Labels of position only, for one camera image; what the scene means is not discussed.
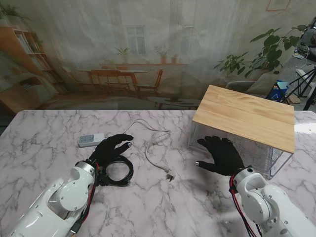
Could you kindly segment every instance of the bookshelf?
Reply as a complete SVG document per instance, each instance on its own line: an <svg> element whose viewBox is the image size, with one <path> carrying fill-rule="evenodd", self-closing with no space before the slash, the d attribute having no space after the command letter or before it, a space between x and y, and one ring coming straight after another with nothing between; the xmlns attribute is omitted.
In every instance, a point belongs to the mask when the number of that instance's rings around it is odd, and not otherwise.
<svg viewBox="0 0 316 237"><path fill-rule="evenodd" d="M64 81L56 73L47 58L43 46L38 43L38 37L34 32L28 32L20 29L12 28L18 41L23 47L24 51L28 54L36 67L43 72L44 77L55 87L55 89L65 94L68 91L64 87Z"/></svg>
<svg viewBox="0 0 316 237"><path fill-rule="evenodd" d="M0 104L14 113L36 109L57 92L60 94L68 92L42 45L36 42L35 33L0 27L0 50L28 71L3 79L4 83L7 81L10 86L0 91Z"/></svg>

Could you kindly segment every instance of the white robotic arm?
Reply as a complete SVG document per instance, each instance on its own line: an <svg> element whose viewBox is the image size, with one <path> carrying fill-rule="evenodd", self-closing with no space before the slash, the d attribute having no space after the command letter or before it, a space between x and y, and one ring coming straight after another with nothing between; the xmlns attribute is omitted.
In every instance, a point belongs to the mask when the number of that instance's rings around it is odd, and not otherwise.
<svg viewBox="0 0 316 237"><path fill-rule="evenodd" d="M46 187L8 237L71 236L72 226L88 205L94 175L95 168L80 161L68 181L59 178Z"/></svg>
<svg viewBox="0 0 316 237"><path fill-rule="evenodd" d="M316 227L285 191L268 184L252 168L238 173L233 183L241 196L245 214L261 227L263 237L316 236Z"/></svg>

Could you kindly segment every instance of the wooden lid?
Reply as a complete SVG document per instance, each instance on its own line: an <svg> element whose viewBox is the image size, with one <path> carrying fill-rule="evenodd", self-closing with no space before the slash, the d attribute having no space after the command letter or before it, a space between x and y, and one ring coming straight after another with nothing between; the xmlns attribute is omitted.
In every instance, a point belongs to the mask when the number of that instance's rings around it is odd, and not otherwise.
<svg viewBox="0 0 316 237"><path fill-rule="evenodd" d="M294 153L294 107L210 85L193 118L250 140Z"/></svg>

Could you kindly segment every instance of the printed backdrop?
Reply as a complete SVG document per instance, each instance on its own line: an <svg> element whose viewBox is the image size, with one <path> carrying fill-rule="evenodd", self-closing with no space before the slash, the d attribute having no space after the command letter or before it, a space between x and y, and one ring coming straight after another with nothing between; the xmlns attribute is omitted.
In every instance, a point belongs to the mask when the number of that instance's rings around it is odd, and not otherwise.
<svg viewBox="0 0 316 237"><path fill-rule="evenodd" d="M25 109L194 109L208 85L248 80L269 29L315 16L313 0L2 0L0 100ZM294 30L293 36L301 32ZM283 52L285 65L294 48Z"/></svg>

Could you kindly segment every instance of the window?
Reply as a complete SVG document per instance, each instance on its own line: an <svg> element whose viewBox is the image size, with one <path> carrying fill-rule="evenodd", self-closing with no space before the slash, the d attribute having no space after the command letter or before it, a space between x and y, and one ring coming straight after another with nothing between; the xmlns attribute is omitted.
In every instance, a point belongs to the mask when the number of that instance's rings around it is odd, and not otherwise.
<svg viewBox="0 0 316 237"><path fill-rule="evenodd" d="M145 54L145 28L127 27L128 45L132 53Z"/></svg>

